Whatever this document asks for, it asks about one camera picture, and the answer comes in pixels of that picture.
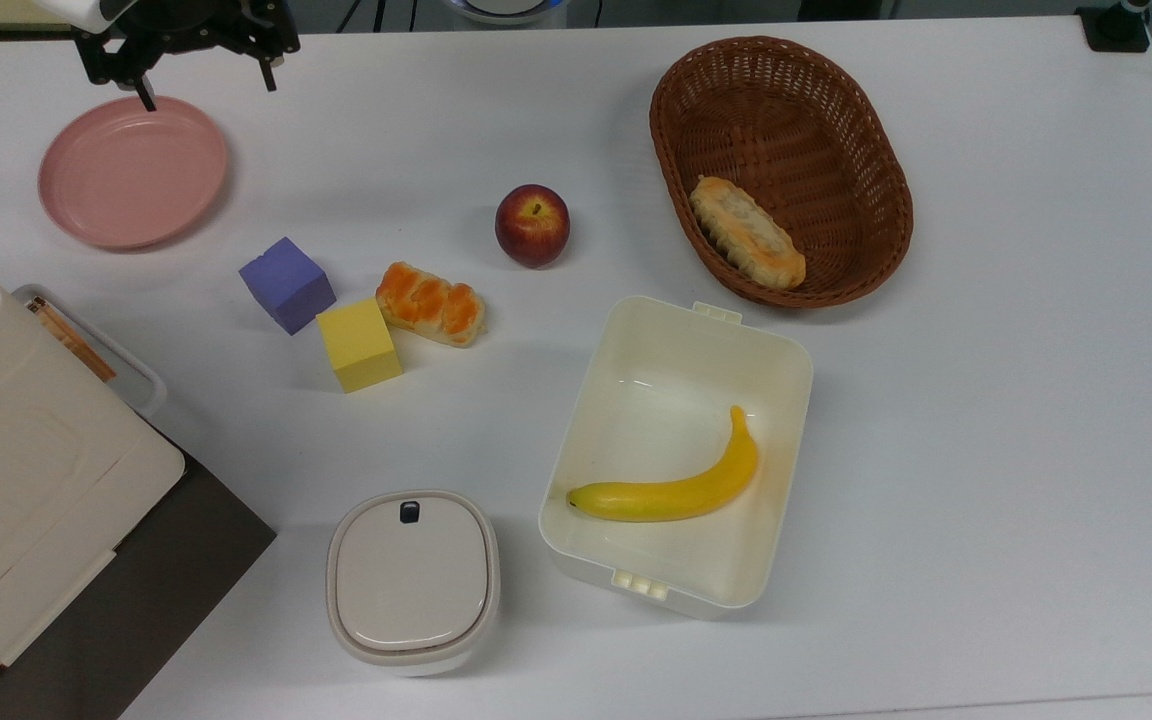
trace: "pink plate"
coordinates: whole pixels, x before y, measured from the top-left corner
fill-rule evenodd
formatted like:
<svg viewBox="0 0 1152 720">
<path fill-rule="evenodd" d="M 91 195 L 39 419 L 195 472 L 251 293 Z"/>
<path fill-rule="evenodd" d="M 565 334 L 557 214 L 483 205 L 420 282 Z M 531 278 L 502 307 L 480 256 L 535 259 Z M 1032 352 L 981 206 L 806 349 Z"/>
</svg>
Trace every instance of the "pink plate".
<svg viewBox="0 0 1152 720">
<path fill-rule="evenodd" d="M 96 247 L 129 249 L 196 223 L 225 182 L 225 137 L 204 111 L 159 96 L 92 108 L 51 142 L 38 197 L 52 222 Z"/>
</svg>

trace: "box handle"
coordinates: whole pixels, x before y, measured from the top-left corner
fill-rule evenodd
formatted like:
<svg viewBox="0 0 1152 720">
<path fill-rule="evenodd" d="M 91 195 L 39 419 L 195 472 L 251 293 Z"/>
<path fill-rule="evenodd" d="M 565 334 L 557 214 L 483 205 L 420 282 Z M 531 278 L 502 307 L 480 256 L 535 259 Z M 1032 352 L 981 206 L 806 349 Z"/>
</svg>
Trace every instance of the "box handle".
<svg viewBox="0 0 1152 720">
<path fill-rule="evenodd" d="M 707 318 L 713 318 L 717 320 L 723 320 L 723 323 L 736 323 L 740 325 L 740 313 L 733 313 L 732 310 L 722 310 L 721 306 L 713 306 L 704 304 L 704 302 L 695 301 L 691 304 L 692 313 L 704 314 Z"/>
<path fill-rule="evenodd" d="M 659 579 L 644 578 L 643 575 L 635 575 L 626 570 L 613 570 L 612 584 L 659 601 L 664 601 L 664 598 L 669 593 L 669 585 L 664 584 Z"/>
</svg>

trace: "yellow cube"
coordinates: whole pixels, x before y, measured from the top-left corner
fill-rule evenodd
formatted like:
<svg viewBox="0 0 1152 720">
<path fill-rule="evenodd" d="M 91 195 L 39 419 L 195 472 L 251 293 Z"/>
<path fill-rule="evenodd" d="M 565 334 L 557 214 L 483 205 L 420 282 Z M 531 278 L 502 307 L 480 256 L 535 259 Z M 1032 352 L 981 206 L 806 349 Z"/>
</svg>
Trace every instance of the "yellow cube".
<svg viewBox="0 0 1152 720">
<path fill-rule="evenodd" d="M 317 320 L 340 388 L 354 392 L 403 374 L 376 297 L 326 310 Z"/>
</svg>

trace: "banana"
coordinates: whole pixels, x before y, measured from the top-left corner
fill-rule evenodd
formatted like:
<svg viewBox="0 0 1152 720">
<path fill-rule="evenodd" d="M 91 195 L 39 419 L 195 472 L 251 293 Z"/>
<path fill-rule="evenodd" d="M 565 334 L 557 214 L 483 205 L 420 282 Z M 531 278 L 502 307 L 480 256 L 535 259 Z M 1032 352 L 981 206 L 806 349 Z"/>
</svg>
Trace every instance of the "banana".
<svg viewBox="0 0 1152 720">
<path fill-rule="evenodd" d="M 704 473 L 666 483 L 591 483 L 568 492 L 567 503 L 594 518 L 627 523 L 696 518 L 736 500 L 756 469 L 758 445 L 749 434 L 745 411 L 732 406 L 727 450 Z"/>
</svg>

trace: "foam cube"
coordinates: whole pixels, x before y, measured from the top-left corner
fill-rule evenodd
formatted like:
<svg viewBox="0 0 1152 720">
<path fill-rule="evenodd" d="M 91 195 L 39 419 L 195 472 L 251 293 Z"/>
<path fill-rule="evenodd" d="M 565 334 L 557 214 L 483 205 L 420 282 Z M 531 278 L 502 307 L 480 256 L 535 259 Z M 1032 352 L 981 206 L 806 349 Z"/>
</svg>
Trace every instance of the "foam cube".
<svg viewBox="0 0 1152 720">
<path fill-rule="evenodd" d="M 340 389 L 354 392 L 403 373 L 376 297 L 319 314 L 319 329 Z"/>
<path fill-rule="evenodd" d="M 286 237 L 243 265 L 238 274 L 256 302 L 287 334 L 296 334 L 335 302 L 328 275 Z"/>
</svg>

